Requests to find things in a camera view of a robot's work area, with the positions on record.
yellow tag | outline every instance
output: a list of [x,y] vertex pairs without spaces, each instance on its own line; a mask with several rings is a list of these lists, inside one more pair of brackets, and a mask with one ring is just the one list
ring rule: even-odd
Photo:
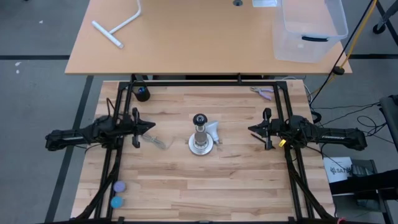
[[285,143],[286,143],[286,140],[285,140],[285,139],[282,139],[282,140],[280,141],[280,143],[279,143],[279,147],[283,147]]

transparent plastic storage bin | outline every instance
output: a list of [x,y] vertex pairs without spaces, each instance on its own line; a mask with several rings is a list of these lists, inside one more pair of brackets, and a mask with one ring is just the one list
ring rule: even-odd
[[272,35],[276,59],[320,61],[348,35],[341,0],[277,0]]

yellow wire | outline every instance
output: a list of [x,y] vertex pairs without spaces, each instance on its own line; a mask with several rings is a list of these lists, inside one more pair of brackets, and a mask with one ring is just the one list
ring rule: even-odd
[[[351,47],[349,48],[348,54],[347,54],[347,56],[346,56],[344,62],[340,65],[340,68],[343,68],[343,67],[344,67],[344,65],[347,63],[347,61],[348,61],[348,59],[349,59],[349,56],[351,56],[351,54],[353,53],[354,47],[355,47],[355,45],[356,45],[356,42],[358,41],[358,38],[359,38],[359,36],[361,35],[361,33],[362,33],[362,31],[363,31],[363,29],[364,29],[366,23],[368,22],[369,18],[371,17],[371,14],[373,13],[374,8],[376,7],[376,3],[377,3],[377,0],[374,0],[371,9],[370,9],[369,12],[366,14],[366,17],[364,18],[364,21],[362,22],[361,26],[359,27],[358,32],[355,34],[355,37],[354,37],[354,40],[353,40],[353,44],[351,44]],[[333,80],[335,79],[335,77],[336,77],[336,75],[333,74],[333,76],[328,80],[328,82],[326,83],[326,85],[329,84],[331,81],[333,81]],[[316,94],[316,93],[318,93],[319,91],[320,91],[320,88],[318,88],[317,90],[313,91],[313,92],[311,93],[311,95],[312,95],[312,94]]]

pliers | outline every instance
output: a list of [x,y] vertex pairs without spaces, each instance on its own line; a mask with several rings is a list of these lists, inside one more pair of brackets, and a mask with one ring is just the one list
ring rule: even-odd
[[269,95],[263,93],[263,91],[266,91],[268,93],[273,93],[274,90],[271,90],[271,89],[268,89],[268,88],[257,88],[257,87],[250,87],[250,90],[257,92],[260,96],[264,97],[265,99],[267,99],[269,101],[272,100],[272,98]]

wooden desk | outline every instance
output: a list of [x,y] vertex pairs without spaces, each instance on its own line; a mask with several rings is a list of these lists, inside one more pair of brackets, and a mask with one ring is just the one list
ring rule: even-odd
[[[288,86],[294,114],[311,118],[302,81],[288,81]],[[114,103],[117,87],[118,82],[104,82],[96,117],[107,114],[106,98]],[[127,190],[118,194],[124,205],[114,210],[114,218],[282,221],[294,216],[284,150],[274,138],[276,149],[265,151],[263,143],[248,131],[248,126],[262,121],[265,107],[277,117],[275,101],[261,98],[247,86],[158,86],[149,90],[150,101],[139,103],[133,97],[132,106],[138,108],[143,120],[156,122],[148,132],[151,136],[167,145],[173,143],[161,150],[141,140],[141,148],[136,149],[131,138],[125,138],[119,180],[127,183]],[[197,113],[220,122],[222,144],[203,157],[188,149],[194,132],[192,118]],[[302,154],[310,190],[333,214],[321,156],[309,149],[302,149]],[[72,217],[81,213],[97,192],[104,157],[105,150],[100,147],[87,152]]]
[[[114,34],[125,46],[121,50],[91,22],[111,30],[136,13],[136,1],[91,0],[65,73],[325,74],[343,49],[336,44],[319,63],[276,60],[275,8],[254,8],[251,0],[239,7],[232,2],[142,0],[142,15]],[[345,70],[352,72],[348,63]]]

